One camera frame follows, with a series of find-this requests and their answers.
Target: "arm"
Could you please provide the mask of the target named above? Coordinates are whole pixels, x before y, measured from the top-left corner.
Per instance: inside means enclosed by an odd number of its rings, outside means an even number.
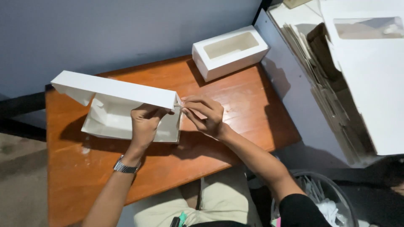
[[[143,104],[131,111],[132,141],[121,162],[136,166],[154,140],[157,125],[167,114],[163,108]],[[135,174],[114,171],[83,221],[83,227],[116,226]]]
[[[266,181],[278,202],[290,194],[304,195],[279,160],[222,122],[224,108],[220,103],[202,96],[191,96],[184,99],[184,107],[183,113],[199,131],[222,141],[251,171]],[[207,118],[200,119],[194,111],[200,112]]]

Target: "paper box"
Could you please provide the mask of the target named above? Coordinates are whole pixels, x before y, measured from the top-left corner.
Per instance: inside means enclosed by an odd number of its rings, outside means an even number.
[[[192,59],[208,82],[261,61],[267,51],[268,45],[250,25],[194,43]]]
[[[332,60],[376,153],[404,153],[404,2],[328,0],[320,9]]]
[[[103,138],[131,139],[130,111],[148,103],[175,113],[161,119],[154,141],[179,141],[181,112],[174,105],[181,100],[175,91],[70,71],[61,72],[51,84],[59,93],[67,94],[82,105],[87,106],[93,99],[82,132]]]

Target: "blue wall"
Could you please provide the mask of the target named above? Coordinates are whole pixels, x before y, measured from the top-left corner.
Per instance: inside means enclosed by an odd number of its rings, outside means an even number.
[[[62,70],[96,74],[191,53],[251,25],[260,0],[2,0],[0,95],[44,90]]]

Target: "wristwatch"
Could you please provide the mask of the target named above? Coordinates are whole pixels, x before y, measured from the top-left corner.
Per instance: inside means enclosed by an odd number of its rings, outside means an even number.
[[[139,169],[140,165],[142,164],[141,161],[139,161],[135,167],[131,167],[131,166],[125,166],[122,162],[121,159],[124,157],[124,155],[121,155],[118,158],[118,161],[116,161],[115,165],[114,165],[114,170],[115,171],[119,171],[119,172],[123,172],[123,173],[136,173],[137,170]]]

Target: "wooden table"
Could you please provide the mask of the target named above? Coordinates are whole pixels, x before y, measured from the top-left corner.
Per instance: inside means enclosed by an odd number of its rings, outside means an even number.
[[[224,122],[266,151],[300,141],[288,112],[260,64],[205,83],[191,56],[102,73],[99,76],[177,91],[204,94],[225,108]],[[49,226],[81,221],[112,173],[127,140],[81,132],[90,105],[57,91],[46,92]],[[153,143],[126,204],[158,194],[240,163],[222,143],[196,132],[183,117],[180,144]]]

